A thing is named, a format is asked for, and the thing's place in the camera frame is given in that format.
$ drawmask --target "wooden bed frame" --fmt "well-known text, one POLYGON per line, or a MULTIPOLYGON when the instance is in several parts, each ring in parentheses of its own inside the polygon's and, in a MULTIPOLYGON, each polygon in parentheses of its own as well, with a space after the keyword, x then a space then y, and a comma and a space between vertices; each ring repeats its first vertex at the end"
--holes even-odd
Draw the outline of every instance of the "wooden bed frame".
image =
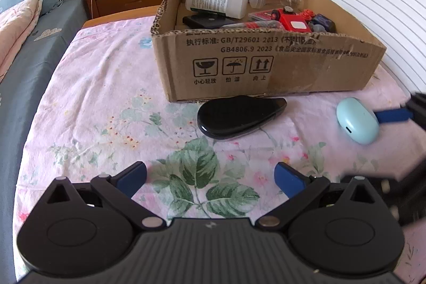
POLYGON ((98 24, 110 23, 121 20, 139 19, 140 17, 155 16, 159 5, 152 7, 138 8, 133 10, 122 11, 120 13, 97 17, 96 19, 86 21, 83 28, 94 27, 98 24))

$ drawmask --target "pink floral bedsheet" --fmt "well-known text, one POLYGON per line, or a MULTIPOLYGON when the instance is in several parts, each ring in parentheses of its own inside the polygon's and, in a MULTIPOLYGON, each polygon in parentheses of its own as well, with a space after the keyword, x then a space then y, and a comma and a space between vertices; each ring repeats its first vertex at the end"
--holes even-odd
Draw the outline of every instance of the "pink floral bedsheet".
MULTIPOLYGON (((288 97, 286 111, 258 131, 232 141, 204 137, 200 104, 169 103, 150 38, 153 18, 81 30, 55 70, 23 150, 14 205, 14 239, 45 188, 57 176, 87 182, 133 162, 148 182, 133 197, 163 218, 250 217, 287 200, 275 185, 279 161, 337 181, 344 171, 404 175, 426 153, 426 134, 413 122, 384 125, 361 146, 338 126, 337 103, 361 99, 373 109, 406 100, 381 67, 363 91, 288 97)), ((426 223, 405 229, 396 273, 407 283, 426 274, 426 223)), ((26 269, 15 249, 17 276, 26 269)))

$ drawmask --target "drawer handle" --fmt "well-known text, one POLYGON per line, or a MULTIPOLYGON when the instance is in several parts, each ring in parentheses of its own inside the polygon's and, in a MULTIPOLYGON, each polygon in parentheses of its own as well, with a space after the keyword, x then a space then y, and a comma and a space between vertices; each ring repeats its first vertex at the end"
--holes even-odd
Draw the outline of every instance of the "drawer handle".
POLYGON ((134 2, 130 2, 130 3, 125 3, 124 6, 133 4, 133 3, 142 3, 142 0, 138 0, 138 1, 134 1, 134 2))

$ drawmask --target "light blue earbuds case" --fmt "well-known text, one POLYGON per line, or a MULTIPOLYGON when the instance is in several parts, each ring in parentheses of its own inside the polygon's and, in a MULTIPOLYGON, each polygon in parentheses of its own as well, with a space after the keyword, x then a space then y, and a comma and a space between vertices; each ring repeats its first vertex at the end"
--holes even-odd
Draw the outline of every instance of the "light blue earbuds case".
POLYGON ((376 115, 356 98, 343 99, 336 109, 337 120, 343 130, 362 145, 372 143, 379 134, 376 115))

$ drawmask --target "drawer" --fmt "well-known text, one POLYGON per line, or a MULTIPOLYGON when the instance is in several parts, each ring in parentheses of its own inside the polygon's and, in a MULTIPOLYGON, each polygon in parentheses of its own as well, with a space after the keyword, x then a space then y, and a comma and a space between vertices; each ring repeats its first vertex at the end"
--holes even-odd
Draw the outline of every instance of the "drawer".
POLYGON ((163 0, 97 0, 99 16, 119 13, 121 11, 150 7, 161 4, 163 0))

